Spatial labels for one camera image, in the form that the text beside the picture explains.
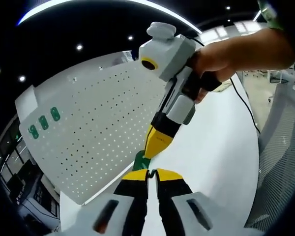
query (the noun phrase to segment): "white tabletop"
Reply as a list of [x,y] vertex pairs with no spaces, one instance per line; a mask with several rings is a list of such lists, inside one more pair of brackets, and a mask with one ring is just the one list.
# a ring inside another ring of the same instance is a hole
[[[237,75],[233,81],[249,104]],[[181,174],[193,192],[201,191],[215,200],[244,225],[257,188],[259,152],[250,114],[234,88],[209,93],[196,106],[191,122],[180,128],[172,144],[154,158],[149,168]],[[79,208],[61,193],[62,230],[74,224]],[[155,181],[149,182],[147,208],[142,235],[165,235],[158,213]]]

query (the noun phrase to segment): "floor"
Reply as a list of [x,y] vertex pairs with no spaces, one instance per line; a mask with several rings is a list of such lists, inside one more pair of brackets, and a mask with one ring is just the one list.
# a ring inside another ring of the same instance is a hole
[[255,122],[260,131],[263,129],[269,115],[272,100],[277,84],[271,84],[266,74],[260,71],[244,71],[243,86],[248,94]]

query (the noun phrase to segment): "yellow tip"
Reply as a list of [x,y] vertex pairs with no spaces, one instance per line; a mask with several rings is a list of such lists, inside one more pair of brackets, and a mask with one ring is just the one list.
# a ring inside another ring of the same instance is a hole
[[146,180],[147,169],[138,170],[138,171],[131,171],[127,173],[122,179],[123,180]]
[[150,126],[146,138],[146,149],[144,157],[152,159],[161,151],[166,149],[171,144],[173,138],[157,131],[153,126]]
[[182,179],[182,176],[174,171],[157,169],[157,172],[158,172],[158,176],[159,176],[160,181]]

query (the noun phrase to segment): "human arm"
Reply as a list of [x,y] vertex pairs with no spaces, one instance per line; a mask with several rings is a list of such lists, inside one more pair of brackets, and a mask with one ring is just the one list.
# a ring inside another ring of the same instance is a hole
[[218,80],[223,82],[236,71],[285,69],[294,61],[295,53],[284,32],[267,28],[208,44],[194,54],[191,64],[199,75],[215,71]]

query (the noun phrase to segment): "green clip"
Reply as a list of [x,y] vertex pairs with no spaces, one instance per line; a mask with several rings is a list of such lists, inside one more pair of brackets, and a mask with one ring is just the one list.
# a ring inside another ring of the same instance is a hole
[[40,118],[38,118],[38,121],[41,124],[41,127],[43,128],[43,130],[46,130],[49,128],[49,125],[45,116],[41,116]]
[[144,153],[145,153],[144,150],[141,150],[137,153],[135,160],[134,160],[132,171],[148,169],[148,166],[149,166],[151,160],[144,158]]
[[59,114],[58,109],[56,107],[52,107],[50,109],[50,113],[51,113],[51,116],[53,117],[54,121],[60,120],[60,114]]
[[32,136],[33,136],[34,139],[38,139],[39,134],[38,134],[38,132],[37,132],[37,129],[36,129],[35,125],[32,124],[32,125],[29,127],[29,133],[32,134]]

